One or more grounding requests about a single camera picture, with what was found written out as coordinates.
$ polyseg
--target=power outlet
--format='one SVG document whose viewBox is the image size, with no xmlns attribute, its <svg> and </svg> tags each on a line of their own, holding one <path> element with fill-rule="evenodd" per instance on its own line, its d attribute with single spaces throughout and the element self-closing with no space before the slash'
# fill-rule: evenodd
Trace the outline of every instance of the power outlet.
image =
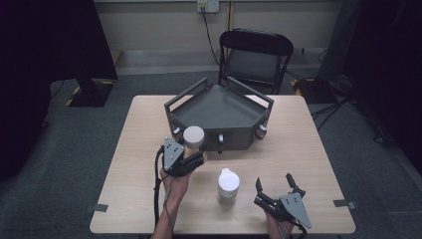
<svg viewBox="0 0 422 239">
<path fill-rule="evenodd" d="M 217 13 L 220 11 L 219 0 L 200 0 L 196 2 L 196 10 L 201 13 L 202 9 L 207 13 Z"/>
</svg>

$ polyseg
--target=person's arm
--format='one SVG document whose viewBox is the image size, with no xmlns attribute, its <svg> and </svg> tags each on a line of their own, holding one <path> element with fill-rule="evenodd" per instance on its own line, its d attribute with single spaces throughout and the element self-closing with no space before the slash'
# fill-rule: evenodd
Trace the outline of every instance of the person's arm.
<svg viewBox="0 0 422 239">
<path fill-rule="evenodd" d="M 289 239 L 295 225 L 287 221 L 280 222 L 267 212 L 265 214 L 267 216 L 268 236 L 270 239 Z"/>
<path fill-rule="evenodd" d="M 160 170 L 161 178 L 166 191 L 164 206 L 155 230 L 152 233 L 151 239 L 170 239 L 173 236 L 173 228 L 176 223 L 177 212 L 179 210 L 180 202 L 186 194 L 189 177 L 188 173 L 183 177 L 173 178 L 168 176 L 162 169 Z"/>
</svg>

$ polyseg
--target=wooden table top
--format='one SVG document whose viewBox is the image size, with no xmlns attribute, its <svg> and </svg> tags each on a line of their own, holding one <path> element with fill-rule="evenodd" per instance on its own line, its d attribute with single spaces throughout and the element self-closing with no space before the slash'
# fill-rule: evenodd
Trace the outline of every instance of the wooden table top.
<svg viewBox="0 0 422 239">
<path fill-rule="evenodd" d="M 108 209 L 95 212 L 92 232 L 153 232 L 154 160 L 164 138 L 171 136 L 164 104 L 173 97 L 133 99 L 98 202 Z M 264 139 L 248 150 L 207 152 L 208 161 L 191 175 L 176 234 L 267 234 L 265 213 L 254 204 L 255 182 L 260 177 L 264 193 L 278 198 L 291 190 L 287 173 L 307 192 L 304 204 L 313 226 L 309 233 L 355 230 L 348 208 L 334 206 L 343 195 L 305 100 L 269 97 L 275 102 Z M 234 200 L 218 194 L 218 176 L 226 167 L 241 181 Z M 160 210 L 163 196 L 161 185 Z"/>
</svg>

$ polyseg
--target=black chair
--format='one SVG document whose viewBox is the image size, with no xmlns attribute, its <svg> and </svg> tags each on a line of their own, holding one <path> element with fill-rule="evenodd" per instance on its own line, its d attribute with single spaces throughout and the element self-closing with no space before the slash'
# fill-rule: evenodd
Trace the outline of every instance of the black chair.
<svg viewBox="0 0 422 239">
<path fill-rule="evenodd" d="M 220 50 L 219 85 L 233 77 L 278 95 L 294 46 L 276 33 L 233 29 L 220 36 Z"/>
</svg>

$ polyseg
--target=white cup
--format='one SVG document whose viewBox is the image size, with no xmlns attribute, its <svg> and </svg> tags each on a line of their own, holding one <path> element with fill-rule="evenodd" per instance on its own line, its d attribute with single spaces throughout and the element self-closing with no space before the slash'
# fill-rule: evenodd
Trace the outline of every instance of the white cup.
<svg viewBox="0 0 422 239">
<path fill-rule="evenodd" d="M 218 193 L 222 197 L 233 198 L 237 195 L 239 184 L 239 176 L 229 168 L 224 168 L 218 177 Z"/>
</svg>

